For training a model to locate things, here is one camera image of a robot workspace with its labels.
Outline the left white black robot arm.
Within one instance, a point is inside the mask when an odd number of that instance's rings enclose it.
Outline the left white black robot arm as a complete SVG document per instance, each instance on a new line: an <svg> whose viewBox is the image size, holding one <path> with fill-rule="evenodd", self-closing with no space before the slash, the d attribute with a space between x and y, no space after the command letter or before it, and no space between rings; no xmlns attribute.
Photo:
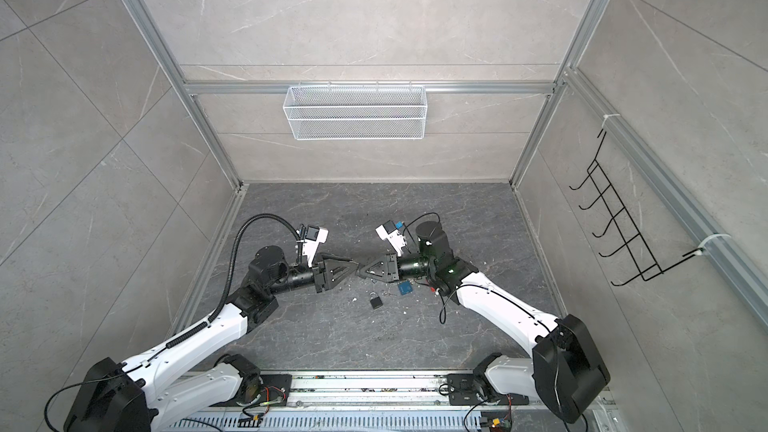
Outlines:
<svg viewBox="0 0 768 432"><path fill-rule="evenodd" d="M160 431L208 406L254 401L259 368L239 355L223 358L192 378L184 375L217 350L261 325L278 294L304 286L323 292L355 272L357 262L323 254L288 263L278 246L258 250L241 285L222 306L165 342L121 362L101 360L77 384L66 431Z"/></svg>

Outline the blue padlock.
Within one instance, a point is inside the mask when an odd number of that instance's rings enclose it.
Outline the blue padlock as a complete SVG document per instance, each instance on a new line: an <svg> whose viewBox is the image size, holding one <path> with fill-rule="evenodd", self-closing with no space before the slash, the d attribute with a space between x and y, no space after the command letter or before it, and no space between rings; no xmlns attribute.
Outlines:
<svg viewBox="0 0 768 432"><path fill-rule="evenodd" d="M398 291L401 296L408 295L413 292L413 282L411 280L402 280L397 284Z"/></svg>

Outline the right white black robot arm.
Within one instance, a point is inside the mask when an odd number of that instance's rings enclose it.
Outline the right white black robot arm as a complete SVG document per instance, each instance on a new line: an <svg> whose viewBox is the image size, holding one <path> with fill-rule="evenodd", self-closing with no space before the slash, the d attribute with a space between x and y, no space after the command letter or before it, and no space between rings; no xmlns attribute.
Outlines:
<svg viewBox="0 0 768 432"><path fill-rule="evenodd" d="M543 312L496 285L478 267L456 255L438 221L414 233L387 221L376 229L393 250L359 274L384 283L422 278L444 303L454 302L484 317L511 337L527 358L489 355L473 371L472 391L483 404L510 395L537 399L565 425L582 420L610 382L610 373L586 325L576 316Z"/></svg>

